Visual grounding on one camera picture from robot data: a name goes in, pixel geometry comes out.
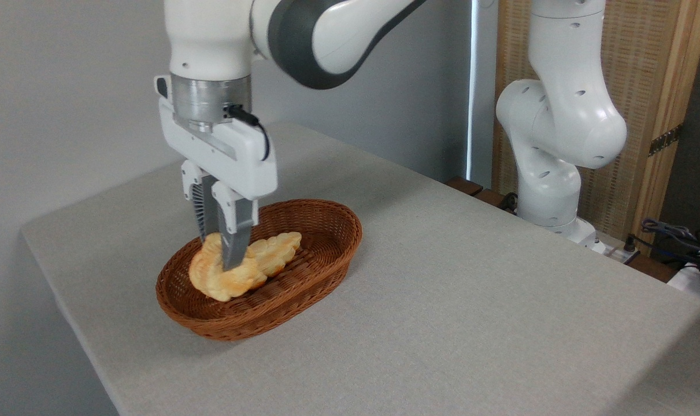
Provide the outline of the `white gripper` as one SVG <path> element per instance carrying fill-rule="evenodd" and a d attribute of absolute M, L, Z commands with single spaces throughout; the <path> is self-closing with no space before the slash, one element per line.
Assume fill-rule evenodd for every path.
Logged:
<path fill-rule="evenodd" d="M 259 224 L 257 200 L 277 188 L 273 146 L 249 112 L 250 76 L 207 81 L 161 75 L 154 87 L 165 141 L 188 159 L 181 165 L 183 192 L 200 240 L 220 232 L 223 271 L 235 269 Z"/>

